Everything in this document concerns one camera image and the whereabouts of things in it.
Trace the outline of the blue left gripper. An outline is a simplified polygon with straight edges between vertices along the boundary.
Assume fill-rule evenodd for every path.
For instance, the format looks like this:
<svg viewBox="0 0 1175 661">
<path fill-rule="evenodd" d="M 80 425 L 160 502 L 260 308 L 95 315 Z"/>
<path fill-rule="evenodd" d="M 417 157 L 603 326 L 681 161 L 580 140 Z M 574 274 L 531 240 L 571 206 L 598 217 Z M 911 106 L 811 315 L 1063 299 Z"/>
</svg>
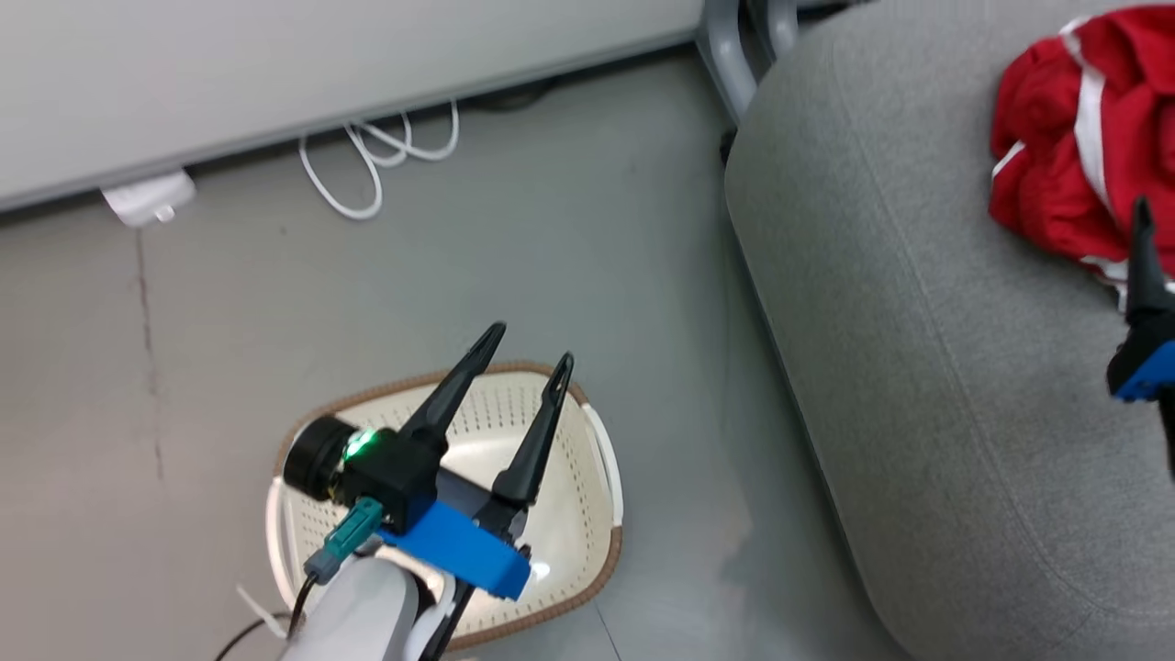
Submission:
<svg viewBox="0 0 1175 661">
<path fill-rule="evenodd" d="M 464 402 L 466 389 L 486 371 L 505 331 L 505 321 L 496 321 L 486 328 L 419 409 L 400 426 L 402 438 L 423 443 L 436 456 L 445 456 L 449 448 L 446 432 Z M 438 498 L 419 515 L 419 521 L 407 534 L 396 534 L 390 524 L 382 524 L 381 540 L 491 596 L 519 598 L 532 576 L 532 565 L 516 547 L 510 526 L 517 511 L 532 507 L 540 494 L 572 373 L 575 355 L 568 352 L 555 364 L 553 373 L 540 390 L 540 409 L 533 414 L 510 465 L 495 478 L 492 494 L 513 510 L 483 514 L 481 510 L 494 505 L 490 492 L 455 472 L 439 472 Z"/>
</svg>

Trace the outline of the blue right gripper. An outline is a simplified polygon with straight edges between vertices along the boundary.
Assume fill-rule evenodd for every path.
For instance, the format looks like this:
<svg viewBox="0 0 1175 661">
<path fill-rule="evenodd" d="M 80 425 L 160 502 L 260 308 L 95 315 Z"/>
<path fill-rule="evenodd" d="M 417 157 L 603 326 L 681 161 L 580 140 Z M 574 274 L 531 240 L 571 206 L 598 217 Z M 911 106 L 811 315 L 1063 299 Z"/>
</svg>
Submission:
<svg viewBox="0 0 1175 661">
<path fill-rule="evenodd" d="M 1116 400 L 1159 402 L 1175 392 L 1175 312 L 1144 196 L 1134 201 L 1130 230 L 1124 319 L 1132 326 L 1104 369 L 1104 382 Z"/>
</svg>

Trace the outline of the red garment with white logo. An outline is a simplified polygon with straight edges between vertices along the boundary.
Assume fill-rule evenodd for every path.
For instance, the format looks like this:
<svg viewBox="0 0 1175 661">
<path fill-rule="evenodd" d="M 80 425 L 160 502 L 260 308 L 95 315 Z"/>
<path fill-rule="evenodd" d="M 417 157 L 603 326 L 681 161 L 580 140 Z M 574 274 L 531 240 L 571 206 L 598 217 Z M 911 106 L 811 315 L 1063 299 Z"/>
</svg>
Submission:
<svg viewBox="0 0 1175 661">
<path fill-rule="evenodd" d="M 1124 235 L 1094 193 L 1074 130 L 1082 70 L 1062 38 L 1045 38 L 996 89 L 988 214 L 1039 250 L 1124 288 Z"/>
</svg>

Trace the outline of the cream perforated laundry basket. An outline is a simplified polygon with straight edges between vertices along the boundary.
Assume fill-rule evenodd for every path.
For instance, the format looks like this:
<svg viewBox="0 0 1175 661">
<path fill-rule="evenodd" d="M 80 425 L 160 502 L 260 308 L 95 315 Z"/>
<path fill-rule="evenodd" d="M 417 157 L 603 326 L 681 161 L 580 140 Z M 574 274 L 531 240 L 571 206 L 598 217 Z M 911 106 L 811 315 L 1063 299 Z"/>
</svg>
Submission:
<svg viewBox="0 0 1175 661">
<path fill-rule="evenodd" d="M 488 490 L 512 459 L 553 372 L 538 363 L 498 363 L 470 386 L 448 431 L 439 497 L 459 506 L 470 487 Z M 286 606 L 303 581 L 302 564 L 345 511 L 283 484 L 275 468 L 267 494 L 271 574 Z M 517 601 L 478 591 L 466 603 L 450 653 L 517 634 L 588 603 L 622 555 L 622 478 L 599 414 L 577 385 L 568 389 L 553 450 L 521 542 L 532 549 L 532 576 Z"/>
</svg>

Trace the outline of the grey fabric sofa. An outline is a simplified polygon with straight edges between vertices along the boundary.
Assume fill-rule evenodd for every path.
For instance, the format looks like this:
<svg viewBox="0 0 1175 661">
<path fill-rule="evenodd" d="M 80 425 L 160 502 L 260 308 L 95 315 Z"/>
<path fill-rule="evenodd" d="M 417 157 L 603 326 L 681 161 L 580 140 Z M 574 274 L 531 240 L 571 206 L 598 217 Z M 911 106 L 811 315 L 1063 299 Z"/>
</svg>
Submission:
<svg viewBox="0 0 1175 661">
<path fill-rule="evenodd" d="M 919 661 L 1175 661 L 1159 412 L 1112 296 L 988 218 L 996 81 L 1129 0 L 874 0 L 760 80 L 732 222 L 870 607 Z"/>
</svg>

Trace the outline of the wide white partition panel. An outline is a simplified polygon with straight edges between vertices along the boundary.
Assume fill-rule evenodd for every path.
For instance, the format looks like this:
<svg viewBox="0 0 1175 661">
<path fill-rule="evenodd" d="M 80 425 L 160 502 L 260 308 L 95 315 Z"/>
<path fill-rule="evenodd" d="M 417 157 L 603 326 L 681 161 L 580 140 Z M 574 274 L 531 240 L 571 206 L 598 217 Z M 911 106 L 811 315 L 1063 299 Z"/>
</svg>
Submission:
<svg viewBox="0 0 1175 661">
<path fill-rule="evenodd" d="M 701 0 L 0 0 L 0 213 L 666 49 Z"/>
</svg>

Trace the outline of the white power strip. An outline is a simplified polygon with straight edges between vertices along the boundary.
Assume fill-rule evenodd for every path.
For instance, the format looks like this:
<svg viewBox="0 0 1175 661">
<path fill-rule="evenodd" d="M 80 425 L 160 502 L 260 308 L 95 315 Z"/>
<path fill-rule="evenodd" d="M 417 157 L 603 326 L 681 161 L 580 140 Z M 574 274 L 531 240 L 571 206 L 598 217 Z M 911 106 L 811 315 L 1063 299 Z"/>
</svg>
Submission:
<svg viewBox="0 0 1175 661">
<path fill-rule="evenodd" d="M 118 221 L 130 229 L 143 229 L 176 220 L 179 209 L 195 198 L 196 186 L 188 171 L 179 169 L 135 183 L 108 186 L 100 194 Z"/>
</svg>

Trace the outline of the grey partition foot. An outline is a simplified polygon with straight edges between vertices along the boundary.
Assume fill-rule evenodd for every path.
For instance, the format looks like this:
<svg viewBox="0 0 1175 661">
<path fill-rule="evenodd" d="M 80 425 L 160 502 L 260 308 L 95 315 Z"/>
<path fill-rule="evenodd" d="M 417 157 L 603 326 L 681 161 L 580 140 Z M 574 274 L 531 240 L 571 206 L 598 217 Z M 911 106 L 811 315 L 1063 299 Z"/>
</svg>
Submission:
<svg viewBox="0 0 1175 661">
<path fill-rule="evenodd" d="M 798 0 L 764 0 L 764 27 L 773 62 L 792 50 L 799 36 Z"/>
<path fill-rule="evenodd" d="M 758 89 L 758 46 L 750 7 L 750 0 L 701 0 L 694 34 L 701 62 L 734 127 L 743 124 Z"/>
</svg>

